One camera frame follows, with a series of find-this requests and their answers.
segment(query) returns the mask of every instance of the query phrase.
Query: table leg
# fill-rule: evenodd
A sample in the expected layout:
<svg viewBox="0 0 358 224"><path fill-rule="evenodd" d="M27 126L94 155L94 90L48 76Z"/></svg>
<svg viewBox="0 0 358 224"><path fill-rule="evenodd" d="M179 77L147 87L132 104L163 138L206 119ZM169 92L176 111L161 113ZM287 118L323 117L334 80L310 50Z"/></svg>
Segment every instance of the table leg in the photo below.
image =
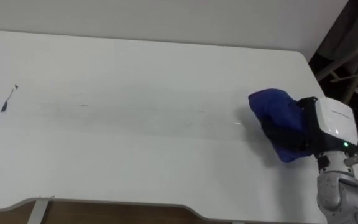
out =
<svg viewBox="0 0 358 224"><path fill-rule="evenodd" d="M42 224L48 203L48 200L36 200L27 224Z"/></svg>

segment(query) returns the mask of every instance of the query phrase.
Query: wooden floor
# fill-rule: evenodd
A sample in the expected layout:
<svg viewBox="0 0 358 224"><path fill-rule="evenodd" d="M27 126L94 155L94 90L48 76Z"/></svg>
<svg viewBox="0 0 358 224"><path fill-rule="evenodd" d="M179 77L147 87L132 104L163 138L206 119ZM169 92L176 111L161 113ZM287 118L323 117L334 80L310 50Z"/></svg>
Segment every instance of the wooden floor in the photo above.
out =
<svg viewBox="0 0 358 224"><path fill-rule="evenodd" d="M25 224L34 203L0 212L0 224ZM184 208L52 202L43 224L224 224L209 222Z"/></svg>

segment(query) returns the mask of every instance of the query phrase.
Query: metal frame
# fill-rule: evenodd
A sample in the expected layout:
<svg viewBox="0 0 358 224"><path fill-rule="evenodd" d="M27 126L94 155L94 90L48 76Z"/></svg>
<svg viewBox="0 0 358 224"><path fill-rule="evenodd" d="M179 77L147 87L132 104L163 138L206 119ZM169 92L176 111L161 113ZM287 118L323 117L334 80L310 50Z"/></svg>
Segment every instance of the metal frame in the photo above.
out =
<svg viewBox="0 0 358 224"><path fill-rule="evenodd" d="M316 74L317 81L319 81L319 82L322 79L324 79L325 77L327 77L328 75L332 75L334 77L334 79L331 80L331 82L338 82L338 81L341 81L341 80L354 78L353 81L350 82L350 84L347 87L347 90L346 90L344 96L342 97L342 102L345 103L345 104L348 104L350 102L350 100L351 100L351 98L352 98L352 96L354 94L354 91L356 90L356 88L358 86L358 68L356 70L355 75L351 75L351 76L344 77L344 78L340 78L335 73L334 70L339 68L340 66L342 66L346 62L350 61L356 55L358 55L358 48L356 48L352 52L348 53L343 58L340 58L339 60L336 60L333 63L329 64L326 68L322 69L322 71L320 71L320 72L318 72Z"/></svg>
<svg viewBox="0 0 358 224"><path fill-rule="evenodd" d="M48 200L36 200L27 224L42 224L48 203Z"/></svg>

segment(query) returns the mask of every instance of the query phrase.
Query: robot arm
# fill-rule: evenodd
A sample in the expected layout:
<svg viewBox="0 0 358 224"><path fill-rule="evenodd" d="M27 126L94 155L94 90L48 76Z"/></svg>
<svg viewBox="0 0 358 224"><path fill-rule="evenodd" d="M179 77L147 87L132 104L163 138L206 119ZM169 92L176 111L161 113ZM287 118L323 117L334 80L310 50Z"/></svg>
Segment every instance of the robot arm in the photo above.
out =
<svg viewBox="0 0 358 224"><path fill-rule="evenodd" d="M353 111L330 98L293 100L282 90L262 90L249 96L282 162L314 154L318 161L319 209L328 224L358 224L358 134Z"/></svg>
<svg viewBox="0 0 358 224"><path fill-rule="evenodd" d="M328 224L358 224L358 135L353 112L330 98L300 101L310 134L310 149L319 166L317 203Z"/></svg>

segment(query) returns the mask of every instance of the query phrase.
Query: black mark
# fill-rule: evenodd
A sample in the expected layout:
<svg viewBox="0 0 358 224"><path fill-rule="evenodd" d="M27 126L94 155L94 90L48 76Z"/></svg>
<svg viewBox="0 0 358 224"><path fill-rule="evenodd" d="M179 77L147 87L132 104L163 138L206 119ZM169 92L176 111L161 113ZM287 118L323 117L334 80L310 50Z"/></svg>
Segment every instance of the black mark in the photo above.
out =
<svg viewBox="0 0 358 224"><path fill-rule="evenodd" d="M5 103L4 103L4 106L2 106L2 108L1 108L1 113L6 111L7 101L8 101L8 100L10 99L10 97L12 96L13 90L14 90L14 89L12 89L11 94L9 94L9 96L7 97L7 99L6 99Z"/></svg>
<svg viewBox="0 0 358 224"><path fill-rule="evenodd" d="M4 106L2 106L2 108L1 108L1 113L2 113L2 112L5 112L5 111L6 111L6 108L7 108L7 101L5 101Z"/></svg>

